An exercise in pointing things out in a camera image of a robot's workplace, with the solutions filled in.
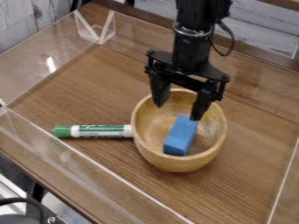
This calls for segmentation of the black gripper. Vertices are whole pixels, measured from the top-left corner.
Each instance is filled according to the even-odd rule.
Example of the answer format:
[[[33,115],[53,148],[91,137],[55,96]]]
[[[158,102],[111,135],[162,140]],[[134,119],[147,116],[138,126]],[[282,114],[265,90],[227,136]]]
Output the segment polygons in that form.
[[[198,93],[191,119],[199,121],[211,102],[223,99],[230,76],[210,63],[213,28],[194,30],[177,25],[173,52],[147,51],[149,74],[154,104],[161,108],[170,98],[171,84]]]

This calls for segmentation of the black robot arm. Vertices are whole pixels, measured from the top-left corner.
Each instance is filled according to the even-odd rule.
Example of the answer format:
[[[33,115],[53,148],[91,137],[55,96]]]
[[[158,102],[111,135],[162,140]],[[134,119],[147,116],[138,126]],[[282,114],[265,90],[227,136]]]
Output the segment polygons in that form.
[[[175,0],[178,16],[173,23],[175,34],[171,52],[150,50],[145,72],[151,83],[153,100],[163,106],[170,98],[171,85],[198,94],[191,119],[199,121],[211,103],[223,99],[230,76],[211,63],[214,29],[229,27],[222,19],[230,15],[231,0]]]

